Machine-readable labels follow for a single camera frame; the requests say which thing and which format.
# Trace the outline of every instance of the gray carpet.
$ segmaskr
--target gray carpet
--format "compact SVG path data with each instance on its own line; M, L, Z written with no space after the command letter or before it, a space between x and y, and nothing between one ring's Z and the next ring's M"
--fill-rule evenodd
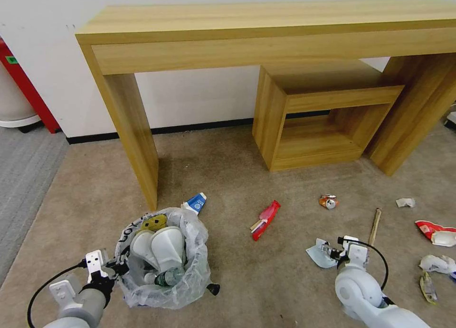
M0 127L0 285L68 149L63 133Z

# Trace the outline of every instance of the orange can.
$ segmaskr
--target orange can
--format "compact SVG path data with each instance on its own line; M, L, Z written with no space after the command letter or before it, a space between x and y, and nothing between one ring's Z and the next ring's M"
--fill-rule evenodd
M333 194L321 195L318 202L326 209L334 209L339 205L337 196Z

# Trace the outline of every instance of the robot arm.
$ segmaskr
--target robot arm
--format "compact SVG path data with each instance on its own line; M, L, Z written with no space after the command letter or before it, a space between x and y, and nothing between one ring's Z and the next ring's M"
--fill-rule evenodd
M344 250L340 252L326 247L332 257L339 255L349 261L335 280L336 295L345 313L369 328L430 328L417 315L399 308L385 296L377 281L366 272L368 249L357 240L345 236Z
M58 319L44 328L96 328L111 299L115 279L128 271L124 263L108 262L104 250L85 255L89 276L83 287L74 274L52 283L49 290L59 304Z

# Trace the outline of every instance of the white plastic bag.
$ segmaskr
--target white plastic bag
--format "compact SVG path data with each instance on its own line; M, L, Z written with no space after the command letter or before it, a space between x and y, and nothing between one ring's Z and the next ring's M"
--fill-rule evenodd
M185 237L187 263L184 266L185 274L181 281L172 288L163 288L144 282L144 261L129 255L127 265L130 271L119 278L118 283L123 291L127 305L135 307L144 305L148 307L161 307L180 309L197 299L206 290L210 282L210 269L208 264L208 249L206 241L208 231L197 215L187 209L166 208L158 212L147 213L138 220L128 225L121 234L115 247L115 257L119 260L121 255L128 251L135 232L141 227L144 220L153 216L165 214L168 226L177 226Z

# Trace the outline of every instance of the blue and white carton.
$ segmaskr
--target blue and white carton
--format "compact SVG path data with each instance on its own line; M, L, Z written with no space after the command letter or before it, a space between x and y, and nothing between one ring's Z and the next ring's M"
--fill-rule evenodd
M192 197L190 200L187 200L181 205L182 209L189 209L193 212L195 212L197 215L200 213L200 210L203 208L204 203L206 202L206 195L204 193L198 193L194 197Z

